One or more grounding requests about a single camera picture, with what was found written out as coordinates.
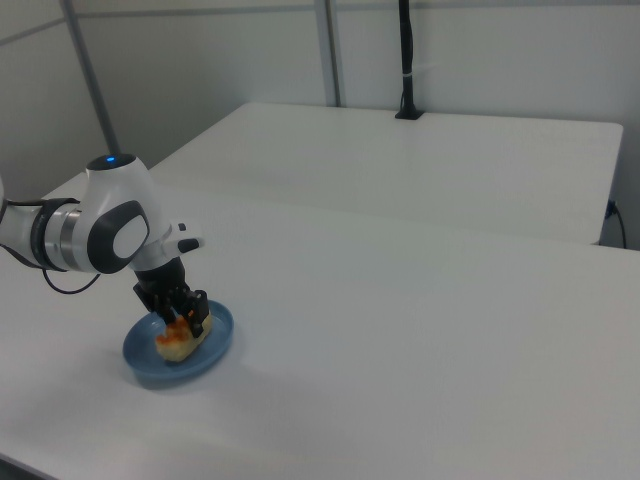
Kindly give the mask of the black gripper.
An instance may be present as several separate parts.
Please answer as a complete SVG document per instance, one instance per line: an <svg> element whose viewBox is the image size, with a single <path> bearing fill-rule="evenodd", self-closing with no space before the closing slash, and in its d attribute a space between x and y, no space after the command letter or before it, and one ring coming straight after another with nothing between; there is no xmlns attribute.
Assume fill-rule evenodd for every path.
<svg viewBox="0 0 640 480"><path fill-rule="evenodd" d="M174 310L180 309L191 334L202 335L208 316L208 297L203 290L188 290L185 268L179 257L155 269L135 271L135 275L137 283L133 291L149 312L157 313L166 325L171 325L176 320Z"/></svg>

